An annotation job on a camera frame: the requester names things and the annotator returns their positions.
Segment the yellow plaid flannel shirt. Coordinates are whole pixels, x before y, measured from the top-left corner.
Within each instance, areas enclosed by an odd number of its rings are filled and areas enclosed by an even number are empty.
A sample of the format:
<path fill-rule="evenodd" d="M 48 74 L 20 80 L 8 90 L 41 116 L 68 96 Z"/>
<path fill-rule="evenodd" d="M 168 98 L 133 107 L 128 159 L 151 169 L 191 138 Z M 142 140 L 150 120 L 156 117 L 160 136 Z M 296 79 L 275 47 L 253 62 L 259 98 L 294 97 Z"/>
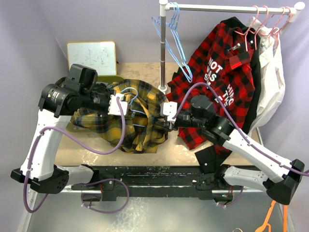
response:
<path fill-rule="evenodd" d="M 166 95 L 142 80 L 124 79 L 112 84 L 95 87 L 113 88 L 124 94 L 128 102 L 125 137 L 120 150 L 126 153 L 155 153 L 159 144 L 168 139 L 168 132 L 159 129 L 160 104 L 168 102 Z M 97 133 L 112 146 L 116 146 L 122 134 L 119 116 L 102 111 L 81 108 L 71 117 L 71 123 Z"/>

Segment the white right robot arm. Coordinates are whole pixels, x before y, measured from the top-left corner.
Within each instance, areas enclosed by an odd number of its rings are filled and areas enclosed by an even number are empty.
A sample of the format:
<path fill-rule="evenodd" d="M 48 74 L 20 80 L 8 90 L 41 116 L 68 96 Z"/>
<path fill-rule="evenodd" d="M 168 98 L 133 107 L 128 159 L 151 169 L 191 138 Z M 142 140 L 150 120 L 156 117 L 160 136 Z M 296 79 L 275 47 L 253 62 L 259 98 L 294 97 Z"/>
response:
<path fill-rule="evenodd" d="M 213 102 L 203 95 L 191 99 L 190 111 L 181 110 L 176 102 L 170 101 L 160 104 L 160 114 L 169 130 L 185 127 L 201 129 L 208 141 L 238 153 L 257 168 L 223 167 L 214 181 L 218 188 L 249 187 L 265 192 L 280 204 L 290 204 L 305 173 L 302 161 L 275 154 L 241 129 L 236 129 L 229 119 L 215 113 Z"/>

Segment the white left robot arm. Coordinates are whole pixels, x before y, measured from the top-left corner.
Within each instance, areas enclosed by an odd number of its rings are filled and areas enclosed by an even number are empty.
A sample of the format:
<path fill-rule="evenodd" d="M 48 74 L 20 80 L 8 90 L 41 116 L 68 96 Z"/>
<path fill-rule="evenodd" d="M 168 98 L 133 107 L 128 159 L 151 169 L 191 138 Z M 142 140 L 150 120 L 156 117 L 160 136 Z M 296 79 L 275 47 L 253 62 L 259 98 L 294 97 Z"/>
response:
<path fill-rule="evenodd" d="M 55 158 L 65 128 L 80 108 L 106 110 L 110 90 L 102 94 L 93 90 L 97 71 L 73 64 L 68 77 L 43 88 L 38 103 L 38 121 L 31 148 L 20 168 L 11 172 L 11 178 L 37 193 L 58 194 L 66 185 L 83 184 L 88 189 L 99 185 L 98 172 L 88 166 L 64 167 L 55 165 Z"/>

